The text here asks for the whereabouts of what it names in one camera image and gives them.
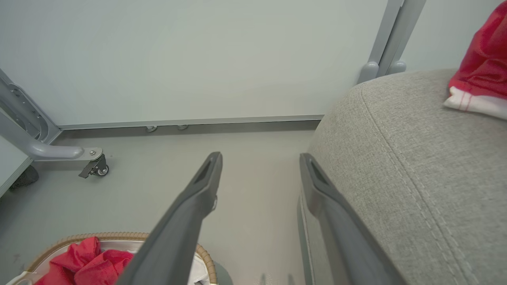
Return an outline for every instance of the woven basket rim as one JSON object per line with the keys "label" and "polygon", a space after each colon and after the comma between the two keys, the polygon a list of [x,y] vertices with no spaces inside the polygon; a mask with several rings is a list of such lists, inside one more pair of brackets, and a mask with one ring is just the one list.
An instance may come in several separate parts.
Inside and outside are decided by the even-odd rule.
{"label": "woven basket rim", "polygon": [[[99,241],[105,240],[137,240],[137,241],[146,241],[148,237],[147,233],[139,233],[139,232],[103,232],[103,233],[89,233],[89,234],[79,234],[79,235],[71,235],[66,238],[63,238],[48,247],[42,254],[37,256],[35,260],[28,266],[28,272],[34,272],[37,267],[39,267],[44,260],[46,260],[50,255],[55,253],[57,250],[62,247],[71,245],[76,242],[81,242],[89,237],[96,236]],[[195,252],[199,255],[199,257],[204,261],[206,268],[208,269],[209,281],[211,284],[217,283],[216,278],[216,269],[213,260],[209,253],[200,245],[197,244]]]}

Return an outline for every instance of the metal bracket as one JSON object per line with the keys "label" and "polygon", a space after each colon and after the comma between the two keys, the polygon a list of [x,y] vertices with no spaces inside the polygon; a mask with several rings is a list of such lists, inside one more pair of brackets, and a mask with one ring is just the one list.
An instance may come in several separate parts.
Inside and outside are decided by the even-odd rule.
{"label": "metal bracket", "polygon": [[109,166],[106,164],[105,155],[101,154],[99,158],[90,161],[79,176],[82,178],[88,178],[89,175],[105,176],[108,172]]}

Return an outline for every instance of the gray floor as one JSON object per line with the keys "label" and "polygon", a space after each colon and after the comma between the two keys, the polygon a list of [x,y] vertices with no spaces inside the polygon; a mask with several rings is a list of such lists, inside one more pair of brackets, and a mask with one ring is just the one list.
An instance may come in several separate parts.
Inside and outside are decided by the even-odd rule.
{"label": "gray floor", "polygon": [[102,147],[103,178],[83,162],[34,163],[40,180],[0,204],[0,284],[69,235],[150,232],[212,151],[224,157],[218,205],[199,243],[234,284],[304,284],[296,205],[298,155],[317,122],[81,130],[55,144]]}

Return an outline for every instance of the red fabric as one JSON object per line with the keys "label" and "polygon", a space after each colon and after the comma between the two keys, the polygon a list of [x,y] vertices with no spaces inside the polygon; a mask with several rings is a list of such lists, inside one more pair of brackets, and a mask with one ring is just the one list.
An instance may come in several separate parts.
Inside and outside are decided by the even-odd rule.
{"label": "red fabric", "polygon": [[507,1],[498,6],[476,32],[449,83],[472,95],[507,99]]}
{"label": "red fabric", "polygon": [[49,272],[35,285],[113,285],[134,255],[108,250],[100,253],[96,237],[73,243],[49,262]]}

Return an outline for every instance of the gray sofa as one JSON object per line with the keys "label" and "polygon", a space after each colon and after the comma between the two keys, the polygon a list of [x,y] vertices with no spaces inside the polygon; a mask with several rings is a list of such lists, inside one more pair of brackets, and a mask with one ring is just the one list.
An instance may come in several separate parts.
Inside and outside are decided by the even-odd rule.
{"label": "gray sofa", "polygon": [[[409,284],[507,284],[507,121],[443,107],[454,73],[354,87],[309,153]],[[307,285],[331,284],[318,221],[300,207]]]}

